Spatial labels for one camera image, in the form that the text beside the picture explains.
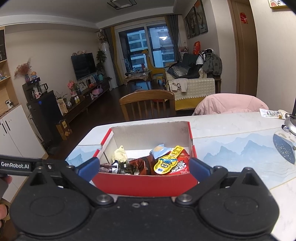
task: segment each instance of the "cardboard box on floor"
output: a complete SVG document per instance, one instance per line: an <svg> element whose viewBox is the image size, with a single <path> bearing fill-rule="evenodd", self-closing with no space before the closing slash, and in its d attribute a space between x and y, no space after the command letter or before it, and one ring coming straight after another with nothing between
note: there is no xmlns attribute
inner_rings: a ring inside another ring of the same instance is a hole
<svg viewBox="0 0 296 241"><path fill-rule="evenodd" d="M123 145L128 158L140 158L148 156L159 144L170 148L180 145L190 157L196 157L190 124L186 121L112 127L94 156L101 164L112 163L112 154ZM178 196L197 184L190 173L169 176L98 173L92 181L108 194L145 197Z"/></svg>

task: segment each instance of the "cabinet handle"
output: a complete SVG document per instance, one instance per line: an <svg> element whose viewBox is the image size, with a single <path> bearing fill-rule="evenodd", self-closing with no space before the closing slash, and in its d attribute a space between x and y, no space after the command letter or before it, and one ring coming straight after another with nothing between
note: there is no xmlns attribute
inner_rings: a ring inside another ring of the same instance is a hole
<svg viewBox="0 0 296 241"><path fill-rule="evenodd" d="M7 124L7 122L6 122L6 121L5 121L5 123L6 123L7 127L8 127L8 129L10 130L10 128L9 128L9 126L8 126L8 124Z"/></svg>
<svg viewBox="0 0 296 241"><path fill-rule="evenodd" d="M1 125L3 126L3 124L1 123ZM3 126L3 129L5 130L4 126ZM5 130L5 133L7 134L7 131Z"/></svg>

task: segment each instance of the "television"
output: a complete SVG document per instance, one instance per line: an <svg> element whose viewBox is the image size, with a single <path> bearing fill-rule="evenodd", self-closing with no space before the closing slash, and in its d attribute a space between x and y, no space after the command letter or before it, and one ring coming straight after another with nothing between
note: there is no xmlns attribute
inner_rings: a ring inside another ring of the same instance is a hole
<svg viewBox="0 0 296 241"><path fill-rule="evenodd" d="M96 72L96 65L92 53L71 56L76 79L82 79Z"/></svg>

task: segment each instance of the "yellow curtain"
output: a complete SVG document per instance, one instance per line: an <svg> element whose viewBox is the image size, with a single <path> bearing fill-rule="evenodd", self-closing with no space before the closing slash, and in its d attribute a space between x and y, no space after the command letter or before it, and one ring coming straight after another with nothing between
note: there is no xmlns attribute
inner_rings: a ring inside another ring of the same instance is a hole
<svg viewBox="0 0 296 241"><path fill-rule="evenodd" d="M117 46L116 46L116 37L115 37L115 29L114 26L110 27L111 28L111 35L112 35L112 44L113 44L113 48L114 48L114 65L115 68L117 70L117 73L119 75L119 79L120 79L120 84L124 84L124 79L123 76L121 75L118 63L117 63Z"/></svg>

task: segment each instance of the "mug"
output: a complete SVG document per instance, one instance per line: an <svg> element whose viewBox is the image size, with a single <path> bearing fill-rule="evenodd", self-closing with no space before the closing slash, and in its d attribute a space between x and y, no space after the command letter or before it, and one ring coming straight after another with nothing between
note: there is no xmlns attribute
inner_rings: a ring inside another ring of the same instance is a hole
<svg viewBox="0 0 296 241"><path fill-rule="evenodd" d="M38 99L41 96L41 92L35 92L35 98Z"/></svg>

